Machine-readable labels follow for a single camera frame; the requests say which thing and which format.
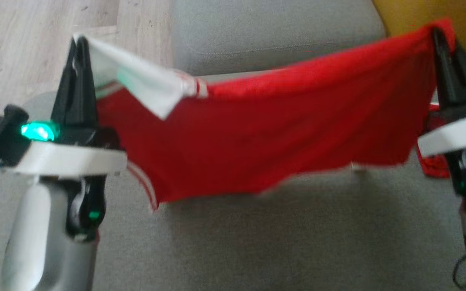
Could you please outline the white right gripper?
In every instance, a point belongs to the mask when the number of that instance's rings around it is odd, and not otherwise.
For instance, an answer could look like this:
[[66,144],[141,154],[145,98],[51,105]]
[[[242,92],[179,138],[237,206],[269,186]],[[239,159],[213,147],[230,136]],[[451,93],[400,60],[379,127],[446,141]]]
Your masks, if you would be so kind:
[[[451,64],[451,50],[445,33],[440,28],[432,32],[434,65],[440,107],[449,108],[466,104],[466,50],[457,40]],[[455,74],[458,79],[456,88]],[[420,136],[417,147],[421,157],[446,154],[466,149],[466,118],[448,123],[434,131]]]

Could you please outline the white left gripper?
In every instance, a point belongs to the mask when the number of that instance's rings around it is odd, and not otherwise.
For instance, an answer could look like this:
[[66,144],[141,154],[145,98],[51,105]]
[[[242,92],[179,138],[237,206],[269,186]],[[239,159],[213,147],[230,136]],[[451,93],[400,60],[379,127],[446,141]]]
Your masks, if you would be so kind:
[[[95,85],[85,37],[72,38],[63,68],[51,120],[66,123],[75,90],[75,123],[84,127],[98,125]],[[124,151],[57,144],[50,140],[29,139],[30,145],[14,166],[2,169],[21,175],[93,176],[120,173],[127,168]]]

